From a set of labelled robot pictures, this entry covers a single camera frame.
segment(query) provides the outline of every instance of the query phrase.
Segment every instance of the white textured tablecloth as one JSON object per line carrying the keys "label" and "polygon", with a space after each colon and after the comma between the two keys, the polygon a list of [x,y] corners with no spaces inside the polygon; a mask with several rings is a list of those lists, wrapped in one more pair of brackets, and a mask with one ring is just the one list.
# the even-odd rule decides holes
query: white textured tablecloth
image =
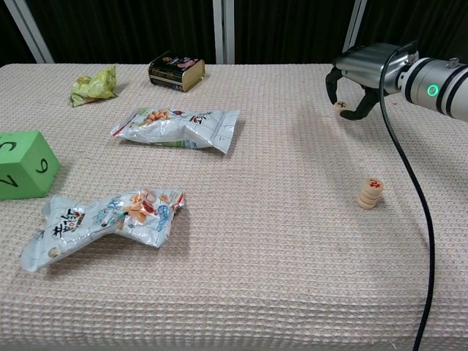
{"label": "white textured tablecloth", "polygon": [[[117,65],[117,98],[71,108],[75,79],[104,67],[2,67],[1,131],[43,133],[61,162],[48,197],[180,187],[187,206],[159,251],[109,235],[27,273],[18,256],[43,226],[47,198],[0,201],[3,350],[411,349],[427,229],[378,108],[362,121],[336,116],[329,65],[208,65],[185,94],[151,85],[145,65]],[[362,93],[339,82],[339,99],[354,107]],[[386,101],[434,220],[435,295],[421,349],[466,350],[468,124],[400,96]],[[144,106],[242,112],[226,156],[110,136]],[[385,191],[365,211],[355,199],[369,176]]]}

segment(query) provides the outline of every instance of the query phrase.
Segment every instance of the green foam cube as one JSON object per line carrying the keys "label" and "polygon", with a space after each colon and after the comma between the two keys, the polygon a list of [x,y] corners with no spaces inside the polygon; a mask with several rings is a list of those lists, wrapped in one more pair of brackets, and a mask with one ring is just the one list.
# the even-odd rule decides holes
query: green foam cube
{"label": "green foam cube", "polygon": [[0,200],[45,196],[58,169],[40,132],[0,133]]}

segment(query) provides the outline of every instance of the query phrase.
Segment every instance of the white pole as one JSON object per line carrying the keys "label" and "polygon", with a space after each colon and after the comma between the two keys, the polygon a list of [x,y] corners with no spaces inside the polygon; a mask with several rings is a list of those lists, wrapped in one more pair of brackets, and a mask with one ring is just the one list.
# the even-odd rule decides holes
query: white pole
{"label": "white pole", "polygon": [[234,1],[224,0],[224,57],[226,64],[235,63]]}
{"label": "white pole", "polygon": [[356,38],[358,37],[359,28],[361,27],[364,11],[366,11],[366,5],[367,0],[354,1],[348,32],[346,33],[346,39],[344,40],[343,52],[347,51],[356,43]]}
{"label": "white pole", "polygon": [[53,58],[25,0],[4,0],[38,64],[53,64]]}

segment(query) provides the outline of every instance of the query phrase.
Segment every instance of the crumpled plastic bag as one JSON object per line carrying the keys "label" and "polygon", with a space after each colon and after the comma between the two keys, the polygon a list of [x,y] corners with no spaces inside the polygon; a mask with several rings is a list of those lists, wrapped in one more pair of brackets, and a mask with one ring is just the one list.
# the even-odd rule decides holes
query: crumpled plastic bag
{"label": "crumpled plastic bag", "polygon": [[21,266],[35,272],[111,233],[160,247],[169,238],[174,213],[184,206],[184,193],[178,189],[143,188],[90,205],[52,197],[42,209],[45,229],[26,244]]}
{"label": "crumpled plastic bag", "polygon": [[239,110],[181,111],[144,107],[110,131],[119,139],[179,148],[213,147],[226,154],[233,140]]}
{"label": "crumpled plastic bag", "polygon": [[115,64],[102,70],[95,77],[82,75],[72,85],[70,99],[72,100],[73,107],[117,97],[117,94],[113,92],[116,83]]}

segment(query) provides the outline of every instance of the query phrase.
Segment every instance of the black curtain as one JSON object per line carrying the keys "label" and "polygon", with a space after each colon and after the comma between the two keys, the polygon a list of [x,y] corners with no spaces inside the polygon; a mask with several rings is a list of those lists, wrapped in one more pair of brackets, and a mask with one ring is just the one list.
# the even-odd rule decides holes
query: black curtain
{"label": "black curtain", "polygon": [[36,62],[4,1],[0,1],[0,32],[0,67]]}
{"label": "black curtain", "polygon": [[356,45],[419,41],[421,57],[468,62],[467,0],[368,0]]}
{"label": "black curtain", "polygon": [[55,62],[147,64],[166,50],[214,63],[212,0],[27,0]]}
{"label": "black curtain", "polygon": [[236,0],[237,64],[332,62],[343,49],[352,0]]}

